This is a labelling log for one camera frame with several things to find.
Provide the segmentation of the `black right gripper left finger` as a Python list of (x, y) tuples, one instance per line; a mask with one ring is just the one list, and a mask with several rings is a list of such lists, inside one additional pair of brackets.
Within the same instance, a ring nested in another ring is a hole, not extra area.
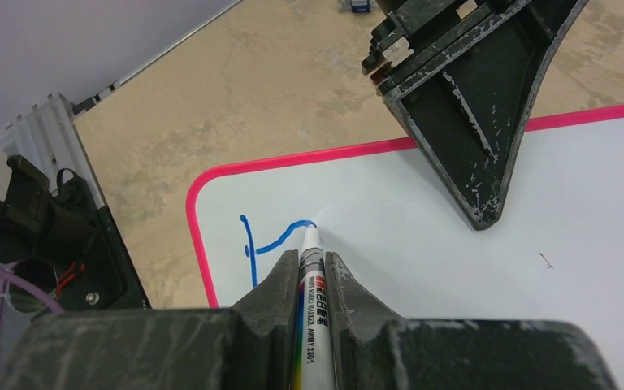
[(232, 307), (239, 319), (231, 352), (234, 388), (289, 388), (298, 282), (299, 253), (286, 250), (269, 275)]

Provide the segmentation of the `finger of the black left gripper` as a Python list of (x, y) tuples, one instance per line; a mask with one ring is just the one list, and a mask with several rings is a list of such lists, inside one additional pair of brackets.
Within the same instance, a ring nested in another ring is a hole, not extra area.
[(527, 1), (482, 37), (462, 41), (397, 83), (384, 102), (469, 220), (482, 231), (504, 210), (542, 80), (583, 1)]
[(385, 19), (371, 31), (364, 76), (397, 84), (462, 41), (482, 37), (516, 15), (527, 1), (378, 1)]

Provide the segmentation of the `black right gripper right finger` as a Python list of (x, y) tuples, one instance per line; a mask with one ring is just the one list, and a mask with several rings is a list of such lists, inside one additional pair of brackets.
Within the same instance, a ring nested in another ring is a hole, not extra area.
[(394, 389), (386, 326), (400, 316), (365, 288), (337, 252), (325, 257), (331, 342), (339, 389)]

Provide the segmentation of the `whiteboard marker pen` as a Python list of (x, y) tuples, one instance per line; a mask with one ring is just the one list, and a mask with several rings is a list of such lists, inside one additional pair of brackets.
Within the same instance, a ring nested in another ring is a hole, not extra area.
[(314, 225), (305, 229), (301, 245), (290, 388), (336, 388), (324, 252)]

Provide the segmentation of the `red-framed whiteboard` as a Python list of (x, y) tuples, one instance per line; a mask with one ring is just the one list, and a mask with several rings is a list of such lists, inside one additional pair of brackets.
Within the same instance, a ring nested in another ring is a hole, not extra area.
[(570, 322), (624, 389), (624, 105), (533, 119), (481, 232), (407, 137), (211, 168), (185, 211), (210, 306), (262, 282), (312, 221), (398, 314)]

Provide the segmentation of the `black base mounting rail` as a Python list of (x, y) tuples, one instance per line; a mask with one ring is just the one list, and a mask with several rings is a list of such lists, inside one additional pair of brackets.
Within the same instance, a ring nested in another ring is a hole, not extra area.
[(32, 259), (54, 270), (54, 295), (65, 310), (148, 309), (146, 296), (108, 207), (96, 207), (88, 185), (71, 171), (58, 192), (25, 157), (7, 158), (11, 182), (0, 201), (5, 224), (0, 260)]

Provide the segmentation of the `aluminium frame rail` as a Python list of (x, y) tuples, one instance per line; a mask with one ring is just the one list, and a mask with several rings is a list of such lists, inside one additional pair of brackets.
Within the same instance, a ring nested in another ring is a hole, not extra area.
[(48, 95), (8, 123), (0, 134), (0, 149), (19, 154), (37, 167), (50, 180), (52, 193), (58, 192), (59, 171), (65, 170), (63, 183), (74, 171), (85, 179), (96, 207), (107, 205), (74, 125), (72, 106), (61, 93)]

